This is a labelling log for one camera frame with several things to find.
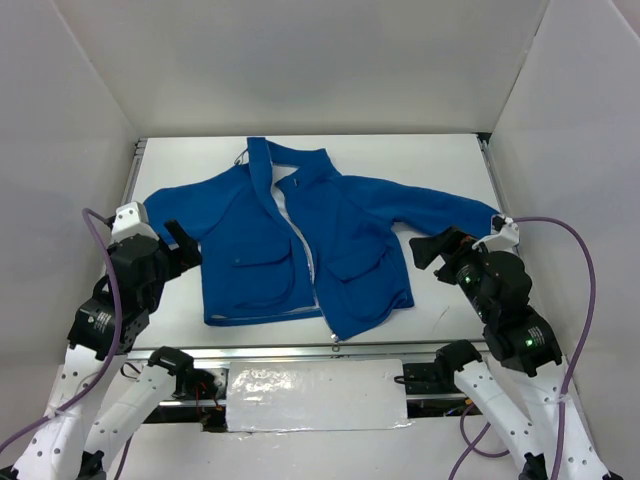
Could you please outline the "blue fleece zip jacket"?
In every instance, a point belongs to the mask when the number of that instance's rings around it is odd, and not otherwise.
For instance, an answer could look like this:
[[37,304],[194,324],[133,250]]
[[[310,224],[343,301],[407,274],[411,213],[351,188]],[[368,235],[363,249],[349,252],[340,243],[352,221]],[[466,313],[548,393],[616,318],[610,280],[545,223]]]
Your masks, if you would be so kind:
[[245,153],[212,178],[144,203],[160,237],[173,220],[199,244],[209,326],[322,316],[335,340],[350,339],[414,304],[395,224],[484,237],[495,216],[477,200],[344,175],[323,149],[251,137]]

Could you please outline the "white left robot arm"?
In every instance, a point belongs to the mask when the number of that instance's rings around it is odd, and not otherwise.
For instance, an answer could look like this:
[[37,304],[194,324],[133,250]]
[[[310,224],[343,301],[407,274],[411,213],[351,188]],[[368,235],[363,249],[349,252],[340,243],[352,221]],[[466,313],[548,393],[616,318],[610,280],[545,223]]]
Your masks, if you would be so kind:
[[154,233],[134,233],[103,247],[106,274],[78,308],[45,413],[14,434],[31,440],[2,468],[2,478],[104,479],[113,462],[125,460],[134,433],[163,400],[196,394],[193,358],[161,347],[120,399],[101,409],[165,284],[202,261],[196,241],[177,221],[164,226],[172,245]]

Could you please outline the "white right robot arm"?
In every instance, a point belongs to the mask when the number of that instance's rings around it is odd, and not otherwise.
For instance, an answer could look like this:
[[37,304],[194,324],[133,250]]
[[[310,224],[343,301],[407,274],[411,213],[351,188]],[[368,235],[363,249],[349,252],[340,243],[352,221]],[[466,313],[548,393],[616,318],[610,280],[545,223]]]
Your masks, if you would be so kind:
[[468,340],[437,351],[436,382],[472,401],[503,442],[520,478],[613,479],[569,393],[578,358],[562,353],[551,325],[531,306],[532,280],[512,251],[518,243],[518,225],[504,215],[493,218],[490,234],[481,239],[451,227],[410,240],[417,268],[442,259],[436,279],[461,289],[484,325],[491,356],[524,404],[511,399]]

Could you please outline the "white foil-taped board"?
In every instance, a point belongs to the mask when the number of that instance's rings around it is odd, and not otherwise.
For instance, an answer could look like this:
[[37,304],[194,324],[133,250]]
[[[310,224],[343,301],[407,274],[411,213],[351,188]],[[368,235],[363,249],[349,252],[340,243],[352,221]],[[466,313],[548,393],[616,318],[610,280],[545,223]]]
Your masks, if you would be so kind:
[[234,362],[231,432],[391,430],[411,424],[399,360]]

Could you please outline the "aluminium front table rail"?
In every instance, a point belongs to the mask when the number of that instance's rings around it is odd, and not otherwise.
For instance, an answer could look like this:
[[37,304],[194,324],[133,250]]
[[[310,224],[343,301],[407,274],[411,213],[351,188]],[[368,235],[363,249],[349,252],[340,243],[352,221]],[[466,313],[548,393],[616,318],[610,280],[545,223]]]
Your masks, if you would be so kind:
[[317,344],[269,347],[186,348],[180,350],[195,360],[267,361],[311,360],[338,357],[378,357],[434,354],[449,345],[445,342],[392,342],[361,344]]

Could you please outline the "aluminium table rail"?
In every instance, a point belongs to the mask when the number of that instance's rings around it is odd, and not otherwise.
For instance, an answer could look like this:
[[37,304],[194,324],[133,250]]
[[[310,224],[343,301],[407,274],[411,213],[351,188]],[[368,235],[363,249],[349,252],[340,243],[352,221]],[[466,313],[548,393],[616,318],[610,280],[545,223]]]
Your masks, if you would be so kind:
[[126,185],[123,191],[123,196],[120,202],[121,205],[127,204],[132,200],[133,191],[135,189],[135,185],[137,182],[137,177],[138,177],[142,160],[144,157],[147,141],[148,141],[147,138],[140,138],[135,144],[131,166],[129,169]]
[[490,177],[490,181],[492,184],[492,188],[494,190],[494,193],[496,195],[498,204],[500,206],[500,209],[503,212],[506,213],[510,213],[510,209],[509,209],[509,205],[508,202],[506,200],[505,194],[504,194],[504,190],[502,188],[501,185],[501,181],[499,179],[499,175],[496,169],[496,164],[495,161],[493,159],[493,155],[492,155],[492,151],[490,148],[490,139],[491,139],[491,133],[490,132],[478,132],[476,134],[478,143],[479,143],[479,147],[484,159],[484,163],[488,172],[488,175]]
[[269,347],[186,348],[180,350],[195,360],[267,361],[311,360],[338,357],[378,357],[434,354],[449,345],[445,342],[392,342],[361,344],[317,344]]

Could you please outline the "aluminium right table rail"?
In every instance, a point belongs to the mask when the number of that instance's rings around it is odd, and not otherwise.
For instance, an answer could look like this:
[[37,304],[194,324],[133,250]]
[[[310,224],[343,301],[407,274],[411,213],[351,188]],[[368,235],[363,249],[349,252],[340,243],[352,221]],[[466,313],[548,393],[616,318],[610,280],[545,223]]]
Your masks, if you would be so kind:
[[490,139],[491,139],[491,133],[490,132],[478,132],[476,134],[478,143],[479,143],[479,147],[484,159],[484,163],[488,172],[488,175],[490,177],[490,181],[492,184],[492,188],[494,190],[494,193],[496,195],[498,204],[500,206],[500,209],[503,212],[506,213],[510,213],[510,209],[509,209],[509,205],[508,202],[506,200],[505,194],[504,194],[504,190],[502,188],[501,185],[501,181],[499,179],[499,175],[496,169],[496,164],[495,161],[493,159],[493,155],[492,155],[492,151],[490,148]]

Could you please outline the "aluminium left table rail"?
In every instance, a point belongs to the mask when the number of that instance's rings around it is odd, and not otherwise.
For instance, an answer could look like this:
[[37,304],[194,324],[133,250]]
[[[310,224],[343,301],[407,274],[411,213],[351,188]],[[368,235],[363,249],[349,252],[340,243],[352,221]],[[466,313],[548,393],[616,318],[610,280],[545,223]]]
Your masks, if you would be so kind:
[[147,141],[148,141],[147,138],[140,138],[135,144],[131,166],[129,169],[126,185],[123,191],[123,196],[120,202],[121,205],[127,204],[132,200],[133,191],[135,189],[135,185],[137,182],[137,177],[138,177],[142,160],[144,157]]

